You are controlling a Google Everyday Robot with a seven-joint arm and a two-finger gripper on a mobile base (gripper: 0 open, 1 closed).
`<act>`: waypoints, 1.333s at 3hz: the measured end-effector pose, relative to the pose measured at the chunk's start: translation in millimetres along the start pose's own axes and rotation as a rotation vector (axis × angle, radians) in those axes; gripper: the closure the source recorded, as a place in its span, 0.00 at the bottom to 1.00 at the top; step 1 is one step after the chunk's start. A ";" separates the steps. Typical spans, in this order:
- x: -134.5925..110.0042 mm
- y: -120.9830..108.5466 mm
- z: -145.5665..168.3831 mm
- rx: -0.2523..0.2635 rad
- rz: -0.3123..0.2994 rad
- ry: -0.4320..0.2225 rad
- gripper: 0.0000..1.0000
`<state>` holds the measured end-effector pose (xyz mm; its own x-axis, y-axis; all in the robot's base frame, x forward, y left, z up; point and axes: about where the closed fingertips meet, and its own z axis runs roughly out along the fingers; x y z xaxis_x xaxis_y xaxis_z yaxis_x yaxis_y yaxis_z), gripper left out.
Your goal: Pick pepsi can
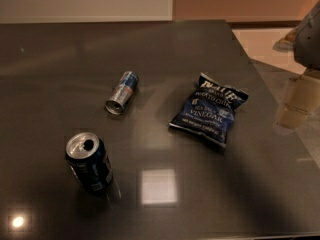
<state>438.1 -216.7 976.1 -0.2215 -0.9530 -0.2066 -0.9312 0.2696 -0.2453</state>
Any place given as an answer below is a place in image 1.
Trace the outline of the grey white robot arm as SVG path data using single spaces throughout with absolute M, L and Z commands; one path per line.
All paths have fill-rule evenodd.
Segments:
M 293 45 L 294 60 L 305 71 L 287 82 L 275 128 L 287 134 L 320 106 L 320 1 L 300 22 Z

